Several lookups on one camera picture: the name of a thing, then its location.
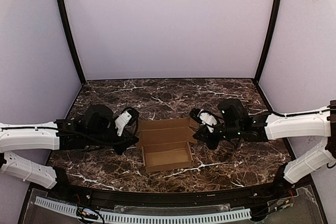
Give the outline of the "brown cardboard box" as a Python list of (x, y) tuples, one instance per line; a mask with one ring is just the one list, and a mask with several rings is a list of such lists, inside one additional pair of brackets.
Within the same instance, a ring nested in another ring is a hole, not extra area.
[(191, 118), (169, 120), (141, 120), (139, 123), (138, 149), (142, 150), (145, 170), (161, 172), (189, 168), (193, 157), (190, 144), (198, 124)]

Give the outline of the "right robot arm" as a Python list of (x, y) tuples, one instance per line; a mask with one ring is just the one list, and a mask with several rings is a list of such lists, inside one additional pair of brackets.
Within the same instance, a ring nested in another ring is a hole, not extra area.
[(274, 185), (289, 187), (322, 166), (335, 163), (335, 101), (316, 110), (277, 113), (268, 111), (251, 116), (239, 99), (225, 99), (217, 106), (220, 115), (205, 109), (192, 109), (190, 117), (200, 127), (193, 135), (210, 150), (220, 141), (242, 139), (246, 142), (268, 142), (316, 139), (316, 145), (295, 160), (281, 165)]

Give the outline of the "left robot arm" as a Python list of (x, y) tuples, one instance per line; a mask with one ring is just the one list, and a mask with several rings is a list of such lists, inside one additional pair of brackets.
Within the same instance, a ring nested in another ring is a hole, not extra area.
[(17, 155), (18, 151), (70, 151), (111, 147), (121, 155), (139, 141), (139, 112), (127, 107), (114, 116), (105, 105), (90, 105), (76, 119), (59, 119), (41, 124), (1, 124), (1, 173), (46, 189), (69, 183), (66, 171), (44, 166)]

